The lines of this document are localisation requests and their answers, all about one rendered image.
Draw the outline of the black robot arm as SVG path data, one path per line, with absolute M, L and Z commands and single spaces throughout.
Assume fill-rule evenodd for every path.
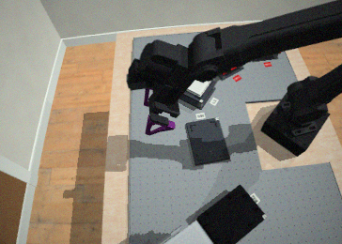
M 257 23 L 217 27 L 197 34 L 188 48 L 154 40 L 140 59 L 134 58 L 126 82 L 131 91 L 152 88 L 153 100 L 168 105 L 179 92 L 177 86 L 188 89 L 194 81 L 209 82 L 260 57 L 337 38 L 342 38 L 342 0 Z M 291 136 L 314 132 L 315 120 L 329 112 L 327 104 L 342 93 L 342 64 L 321 77 L 290 84 L 287 90 L 288 102 L 280 108 Z

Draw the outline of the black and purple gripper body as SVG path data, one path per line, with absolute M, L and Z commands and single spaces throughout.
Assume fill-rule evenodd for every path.
M 149 120 L 154 123 L 158 123 L 161 125 L 168 126 L 169 120 L 167 117 L 161 116 L 162 112 L 170 114 L 170 116 L 177 118 L 180 115 L 179 112 L 179 103 L 178 99 L 183 95 L 183 93 L 187 89 L 183 89 L 180 87 L 176 87 L 179 92 L 175 97 L 172 98 L 172 100 L 168 103 L 168 105 L 162 104 L 160 102 L 153 100 L 153 93 L 148 99 L 148 105 L 149 105 Z

